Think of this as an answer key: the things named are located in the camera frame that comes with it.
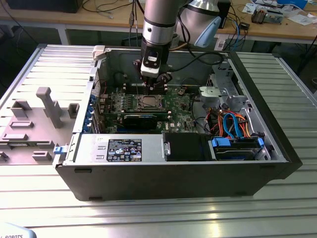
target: computer tower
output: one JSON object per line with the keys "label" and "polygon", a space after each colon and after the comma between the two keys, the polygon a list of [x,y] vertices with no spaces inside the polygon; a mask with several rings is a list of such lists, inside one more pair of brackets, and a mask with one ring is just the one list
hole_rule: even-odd
{"label": "computer tower", "polygon": [[11,9],[76,13],[83,0],[6,0]]}
{"label": "computer tower", "polygon": [[219,29],[224,27],[226,23],[227,15],[231,6],[230,0],[218,0],[219,16],[221,17],[221,23]]}

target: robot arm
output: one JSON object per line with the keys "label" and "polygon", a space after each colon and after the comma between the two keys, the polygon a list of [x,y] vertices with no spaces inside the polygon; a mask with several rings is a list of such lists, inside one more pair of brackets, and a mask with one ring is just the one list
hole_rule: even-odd
{"label": "robot arm", "polygon": [[[172,79],[171,75],[166,73],[169,70],[167,59],[173,34],[181,30],[176,24],[180,8],[187,6],[182,12],[184,15],[182,19],[188,22],[189,31],[194,36],[191,43],[206,47],[221,21],[220,17],[217,17],[219,13],[217,2],[217,0],[147,0],[141,43],[142,59],[136,60],[135,65],[148,89],[162,86]],[[203,40],[204,43],[196,44],[198,40],[200,42]]]}
{"label": "robot arm", "polygon": [[157,78],[168,58],[177,13],[187,0],[148,0],[144,12],[141,75]]}

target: sticker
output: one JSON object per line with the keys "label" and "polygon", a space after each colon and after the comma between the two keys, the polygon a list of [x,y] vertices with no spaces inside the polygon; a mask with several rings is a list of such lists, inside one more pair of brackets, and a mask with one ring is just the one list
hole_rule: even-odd
{"label": "sticker", "polygon": [[142,161],[141,139],[110,139],[107,160],[109,162]]}

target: connector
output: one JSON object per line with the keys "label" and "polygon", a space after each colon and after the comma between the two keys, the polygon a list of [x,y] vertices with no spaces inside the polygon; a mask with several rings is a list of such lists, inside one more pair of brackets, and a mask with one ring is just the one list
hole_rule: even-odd
{"label": "connector", "polygon": [[129,18],[129,26],[132,27],[134,24],[134,12],[130,13],[130,18]]}

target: floor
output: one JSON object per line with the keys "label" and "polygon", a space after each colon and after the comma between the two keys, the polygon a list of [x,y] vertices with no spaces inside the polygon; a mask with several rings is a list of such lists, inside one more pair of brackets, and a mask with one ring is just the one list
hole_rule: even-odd
{"label": "floor", "polygon": [[[60,44],[59,36],[56,30],[46,28],[25,28],[38,43],[43,44]],[[15,36],[12,39],[0,40],[0,96],[10,85],[15,76],[24,66],[30,54],[34,51],[36,44],[22,31],[16,27]],[[128,33],[123,32],[101,32],[97,31],[82,31],[69,30],[69,36],[74,45],[108,45],[120,46],[121,40],[128,37]],[[253,52],[267,52],[269,48],[268,42],[257,42],[253,47]],[[249,52],[253,46],[253,41],[246,41],[243,48],[237,48],[237,51]],[[305,53],[305,45],[295,45],[283,43],[281,46],[276,46],[273,53],[279,54],[290,65],[293,70],[296,70],[300,62],[300,55]],[[311,84],[311,79],[317,77],[317,58],[311,60],[307,67],[300,75],[306,86],[315,92],[315,87]]]}

